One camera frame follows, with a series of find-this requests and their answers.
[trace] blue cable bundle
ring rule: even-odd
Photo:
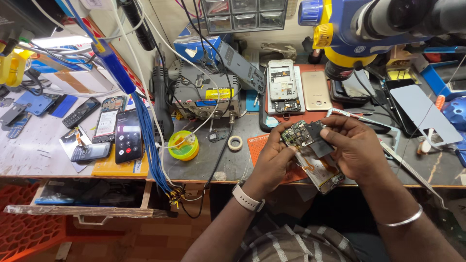
[[[136,106],[137,118],[139,118],[139,125],[141,126],[141,133],[143,135],[146,154],[149,161],[149,169],[152,177],[165,193],[170,193],[172,189],[168,186],[167,181],[165,180],[165,175],[160,166],[158,151],[155,147],[154,132],[152,131],[152,121],[149,112],[144,105],[144,102],[139,98],[135,91],[131,93],[131,96],[133,97],[134,104]]]

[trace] blue wire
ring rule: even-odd
[[[161,161],[158,157],[158,150],[155,146],[151,117],[146,106],[144,105],[144,102],[141,100],[141,98],[139,98],[137,93],[134,91],[131,93],[131,96],[136,106],[137,118],[139,119],[139,125],[141,126],[141,133],[144,139],[144,145],[151,175],[156,183],[162,188],[162,190],[165,193],[169,193],[172,191],[172,189],[168,186],[167,181],[165,180],[165,175],[161,168]]]
[[[82,21],[81,17],[79,17],[78,15],[78,12],[76,12],[75,8],[73,7],[73,5],[71,4],[71,2],[69,0],[65,0],[66,3],[68,4],[71,12],[73,13],[73,15],[75,16],[76,18],[76,21],[78,21],[78,24],[81,26],[81,28],[88,34],[88,36],[92,39],[92,41],[95,43],[95,44],[99,44],[99,41],[96,39],[96,37],[92,34],[92,32],[87,28],[87,26],[84,24],[84,22]]]

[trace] masking tape roll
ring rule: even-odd
[[[239,146],[233,146],[232,145],[233,141],[238,141],[240,143],[240,145]],[[239,149],[241,149],[242,146],[243,146],[243,140],[239,136],[232,136],[228,140],[228,147],[233,151],[238,151]]]

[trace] gold samsung phone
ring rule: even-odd
[[[302,72],[301,82],[307,111],[324,111],[333,107],[323,71]]]

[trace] desk drawer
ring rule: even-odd
[[[150,181],[145,182],[142,202],[139,208],[36,205],[34,203],[35,200],[41,197],[44,189],[49,184],[49,180],[54,179],[43,179],[41,181],[30,205],[9,205],[5,207],[4,212],[31,215],[72,215],[77,217],[81,224],[87,225],[103,225],[108,219],[113,217],[176,218],[178,216],[177,212],[170,211],[167,200],[157,193],[156,186],[153,187],[153,182]],[[105,218],[101,222],[85,222],[84,216],[105,216]]]

